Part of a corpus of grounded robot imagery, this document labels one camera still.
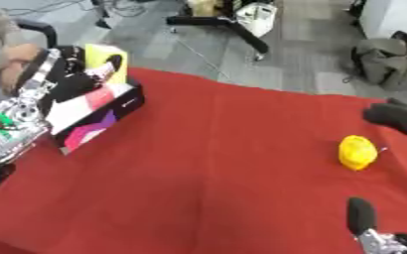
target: yellow object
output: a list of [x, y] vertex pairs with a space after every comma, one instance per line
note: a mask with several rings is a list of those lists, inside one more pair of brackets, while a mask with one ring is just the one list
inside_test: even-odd
[[84, 47], [86, 68], [101, 66], [112, 55], [121, 55], [123, 58], [120, 70], [110, 78], [107, 83], [126, 83], [128, 69], [128, 54], [116, 47], [97, 44], [86, 44]]
[[347, 136], [339, 144], [339, 160], [354, 171], [361, 171], [378, 157], [375, 146], [361, 136]]

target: box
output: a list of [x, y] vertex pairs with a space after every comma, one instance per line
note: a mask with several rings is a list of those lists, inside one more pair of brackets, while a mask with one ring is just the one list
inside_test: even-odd
[[52, 136], [67, 155], [143, 105], [142, 85], [110, 84], [85, 96], [54, 105], [47, 120]]
[[251, 3], [236, 12], [239, 24], [255, 37], [263, 37], [273, 30], [278, 8], [271, 4]]

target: white box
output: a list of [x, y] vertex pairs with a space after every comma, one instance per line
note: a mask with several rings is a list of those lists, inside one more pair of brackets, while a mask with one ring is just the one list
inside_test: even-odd
[[236, 12], [237, 21], [256, 37], [273, 29], [278, 8], [263, 3], [251, 3]]

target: yellow fruit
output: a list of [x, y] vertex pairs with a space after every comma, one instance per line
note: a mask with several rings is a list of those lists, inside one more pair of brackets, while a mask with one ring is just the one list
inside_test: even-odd
[[347, 136], [339, 144], [339, 161], [354, 171], [361, 171], [378, 157], [375, 146], [361, 136]]

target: bag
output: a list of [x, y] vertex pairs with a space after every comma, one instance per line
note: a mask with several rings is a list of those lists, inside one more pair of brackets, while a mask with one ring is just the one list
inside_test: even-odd
[[354, 74], [374, 84], [399, 84], [407, 74], [407, 47], [402, 40], [363, 40], [351, 50], [350, 59]]

